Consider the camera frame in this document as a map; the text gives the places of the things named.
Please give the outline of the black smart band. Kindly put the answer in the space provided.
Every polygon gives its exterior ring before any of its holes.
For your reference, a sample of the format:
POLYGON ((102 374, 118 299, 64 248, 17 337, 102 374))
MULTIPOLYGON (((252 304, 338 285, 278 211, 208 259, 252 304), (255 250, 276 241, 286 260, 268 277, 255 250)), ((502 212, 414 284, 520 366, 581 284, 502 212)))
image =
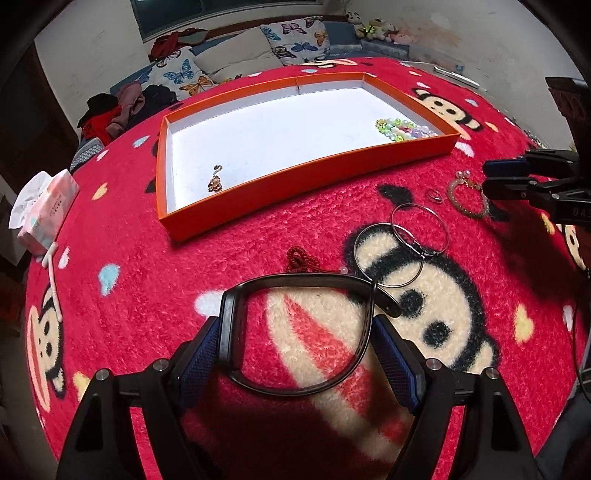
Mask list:
POLYGON ((268 275, 221 297, 219 358, 232 381, 262 395, 329 390, 360 365, 376 311, 401 306, 376 282, 335 273, 268 275))

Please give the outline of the red knotted string ornament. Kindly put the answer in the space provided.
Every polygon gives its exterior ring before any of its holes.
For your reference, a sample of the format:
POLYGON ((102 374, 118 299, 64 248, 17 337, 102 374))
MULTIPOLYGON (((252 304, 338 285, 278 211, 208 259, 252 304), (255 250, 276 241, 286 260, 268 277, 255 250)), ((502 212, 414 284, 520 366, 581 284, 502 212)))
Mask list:
POLYGON ((319 273, 322 272, 320 260, 308 254, 301 246, 290 247, 287 251, 287 273, 319 273))

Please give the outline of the gold pendant earring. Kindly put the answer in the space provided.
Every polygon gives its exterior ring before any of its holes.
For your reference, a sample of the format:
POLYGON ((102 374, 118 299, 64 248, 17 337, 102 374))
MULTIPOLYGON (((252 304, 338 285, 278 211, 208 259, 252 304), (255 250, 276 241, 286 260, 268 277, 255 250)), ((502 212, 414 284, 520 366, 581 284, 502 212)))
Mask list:
POLYGON ((221 171, 222 171, 221 165, 215 165, 213 167, 213 174, 211 177, 211 181, 209 181, 208 185, 207 185, 207 190, 209 192, 211 192, 211 193, 221 192, 222 184, 221 184, 221 177, 219 176, 221 171))

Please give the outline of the red monkey print blanket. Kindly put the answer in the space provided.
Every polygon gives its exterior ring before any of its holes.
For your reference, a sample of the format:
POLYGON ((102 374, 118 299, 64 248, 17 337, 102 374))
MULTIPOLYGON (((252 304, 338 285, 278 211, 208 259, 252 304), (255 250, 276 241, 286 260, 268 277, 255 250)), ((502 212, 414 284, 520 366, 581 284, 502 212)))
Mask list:
MULTIPOLYGON (((484 98, 407 64, 370 58, 348 71, 447 105, 463 128, 452 152, 304 195, 182 244, 156 215, 160 115, 76 171, 80 193, 58 235, 56 271, 33 263, 27 280, 29 375, 54 454, 96 370, 129 373, 172 353, 215 312, 225 289, 286 271, 293 248, 325 270, 379 261, 402 278, 411 268, 394 236, 355 251, 356 232, 398 203, 426 202, 457 170, 480 177, 485 161, 533 145, 484 98)), ((457 370, 497 367, 540 451, 585 349, 586 316, 574 297, 582 280, 575 250, 587 238, 522 202, 497 202, 481 220, 449 202, 427 208, 446 222, 451 244, 403 291, 396 328, 457 370)), ((342 386, 308 400, 266 400, 214 374, 183 424, 229 479, 382 479, 411 417, 368 357, 342 386)))

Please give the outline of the plush toys pile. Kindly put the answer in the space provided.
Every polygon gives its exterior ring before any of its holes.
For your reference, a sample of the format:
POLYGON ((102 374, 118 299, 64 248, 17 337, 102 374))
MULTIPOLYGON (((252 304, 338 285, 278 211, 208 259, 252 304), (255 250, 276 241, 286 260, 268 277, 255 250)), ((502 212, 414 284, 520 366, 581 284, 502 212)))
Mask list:
POLYGON ((353 25, 356 38, 367 41, 381 41, 397 45, 410 46, 414 43, 414 38, 396 28, 391 22, 380 18, 363 22, 358 12, 346 12, 346 19, 353 25))

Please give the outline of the orange shallow tray box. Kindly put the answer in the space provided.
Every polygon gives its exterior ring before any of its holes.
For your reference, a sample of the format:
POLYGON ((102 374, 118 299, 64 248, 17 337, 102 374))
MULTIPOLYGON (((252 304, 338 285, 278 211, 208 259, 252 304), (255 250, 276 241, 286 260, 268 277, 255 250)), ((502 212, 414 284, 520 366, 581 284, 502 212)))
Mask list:
POLYGON ((256 82, 165 115, 156 210, 182 242, 298 195, 447 155, 458 131, 419 100, 365 72, 256 82), (221 165, 222 190, 207 190, 221 165))

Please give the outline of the blue sofa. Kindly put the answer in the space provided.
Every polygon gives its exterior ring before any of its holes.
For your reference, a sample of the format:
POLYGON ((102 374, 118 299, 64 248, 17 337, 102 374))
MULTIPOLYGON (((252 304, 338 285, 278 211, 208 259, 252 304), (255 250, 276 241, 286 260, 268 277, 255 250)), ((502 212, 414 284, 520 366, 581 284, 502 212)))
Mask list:
MULTIPOLYGON (((410 48, 404 45, 380 44, 356 37, 353 32, 353 25, 342 22, 330 22, 327 24, 328 39, 331 41, 329 59, 349 58, 356 56, 390 56, 397 59, 406 59, 409 56, 410 48)), ((225 46, 235 38, 235 35, 226 35, 212 40, 207 40, 199 45, 178 48, 171 54, 156 62, 141 68, 131 74, 118 84, 114 85, 109 92, 97 94, 89 99, 90 102, 102 102, 109 104, 113 99, 120 99, 122 96, 131 94, 136 96, 133 108, 130 110, 129 118, 124 127, 119 128, 124 133, 135 125, 145 121, 166 107, 174 106, 188 96, 179 84, 170 83, 155 78, 155 71, 162 69, 166 62, 178 59, 183 53, 190 58, 197 57, 205 52, 215 49, 219 44, 225 46)))

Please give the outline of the pink tissue pack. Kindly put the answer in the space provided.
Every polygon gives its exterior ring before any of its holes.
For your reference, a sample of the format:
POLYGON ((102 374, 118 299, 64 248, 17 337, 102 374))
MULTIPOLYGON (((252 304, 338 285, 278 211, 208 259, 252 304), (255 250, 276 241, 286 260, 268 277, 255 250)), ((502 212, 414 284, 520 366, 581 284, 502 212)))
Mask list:
POLYGON ((64 169, 54 176, 37 173, 19 192, 8 228, 17 231, 20 244, 32 255, 44 255, 79 193, 79 185, 64 169))

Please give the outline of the right butterfly pillow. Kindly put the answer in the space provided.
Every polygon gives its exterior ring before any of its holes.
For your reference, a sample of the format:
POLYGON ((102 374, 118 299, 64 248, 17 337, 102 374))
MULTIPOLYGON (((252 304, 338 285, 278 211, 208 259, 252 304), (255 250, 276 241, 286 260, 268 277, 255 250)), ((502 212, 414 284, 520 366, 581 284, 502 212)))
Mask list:
POLYGON ((260 30, 284 66, 324 61, 331 53, 322 16, 263 24, 260 30))

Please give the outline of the butterfly pillow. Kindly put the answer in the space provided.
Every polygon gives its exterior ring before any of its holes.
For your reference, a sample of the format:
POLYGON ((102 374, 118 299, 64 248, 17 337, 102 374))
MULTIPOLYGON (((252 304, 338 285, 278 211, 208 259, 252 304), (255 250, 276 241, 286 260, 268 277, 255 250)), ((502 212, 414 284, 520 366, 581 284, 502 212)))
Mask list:
POLYGON ((331 53, 322 16, 263 24, 260 30, 284 66, 324 61, 331 53))
POLYGON ((166 87, 178 101, 214 88, 214 81, 198 68, 194 58, 189 47, 174 51, 152 66, 147 85, 166 87))

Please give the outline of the pile of clothes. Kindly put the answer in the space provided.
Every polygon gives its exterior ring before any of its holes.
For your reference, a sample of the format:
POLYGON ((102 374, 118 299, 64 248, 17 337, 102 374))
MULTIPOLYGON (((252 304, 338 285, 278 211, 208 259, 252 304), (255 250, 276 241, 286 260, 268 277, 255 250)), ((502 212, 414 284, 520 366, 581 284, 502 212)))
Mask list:
POLYGON ((138 81, 123 85, 115 95, 94 95, 77 123, 80 140, 69 171, 75 172, 130 128, 177 102, 177 95, 168 87, 149 85, 143 89, 138 81))

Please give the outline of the beige pillow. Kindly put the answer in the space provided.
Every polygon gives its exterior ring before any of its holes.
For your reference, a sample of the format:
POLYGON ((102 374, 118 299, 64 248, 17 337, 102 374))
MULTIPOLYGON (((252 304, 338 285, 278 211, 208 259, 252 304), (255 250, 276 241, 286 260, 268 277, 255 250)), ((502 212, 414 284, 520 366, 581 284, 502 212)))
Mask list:
POLYGON ((281 68, 259 27, 245 30, 197 54, 193 62, 215 84, 281 68))

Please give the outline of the left butterfly pillow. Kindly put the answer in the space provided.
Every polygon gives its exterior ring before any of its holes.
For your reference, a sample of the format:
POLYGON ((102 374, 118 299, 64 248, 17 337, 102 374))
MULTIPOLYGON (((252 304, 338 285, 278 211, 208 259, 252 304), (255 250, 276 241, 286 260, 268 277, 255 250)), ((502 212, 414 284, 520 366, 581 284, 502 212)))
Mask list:
POLYGON ((214 88, 214 81, 198 68, 194 58, 189 47, 174 51, 152 66, 147 85, 166 87, 178 101, 214 88))

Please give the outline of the red clothes on sill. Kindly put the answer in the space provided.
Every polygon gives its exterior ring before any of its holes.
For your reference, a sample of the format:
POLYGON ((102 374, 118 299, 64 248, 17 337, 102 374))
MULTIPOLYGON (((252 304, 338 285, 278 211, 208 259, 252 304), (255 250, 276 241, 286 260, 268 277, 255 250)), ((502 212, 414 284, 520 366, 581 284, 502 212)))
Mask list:
POLYGON ((154 40, 148 59, 150 62, 160 61, 180 48, 201 44, 207 36, 207 30, 194 27, 162 35, 154 40))

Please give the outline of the dark window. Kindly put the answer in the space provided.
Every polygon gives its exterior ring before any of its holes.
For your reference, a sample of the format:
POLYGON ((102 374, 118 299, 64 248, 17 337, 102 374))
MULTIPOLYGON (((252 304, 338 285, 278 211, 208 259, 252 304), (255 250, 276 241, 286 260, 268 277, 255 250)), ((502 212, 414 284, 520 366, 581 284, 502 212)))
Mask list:
POLYGON ((325 13, 329 1, 130 1, 143 40, 199 22, 214 27, 293 14, 325 13))

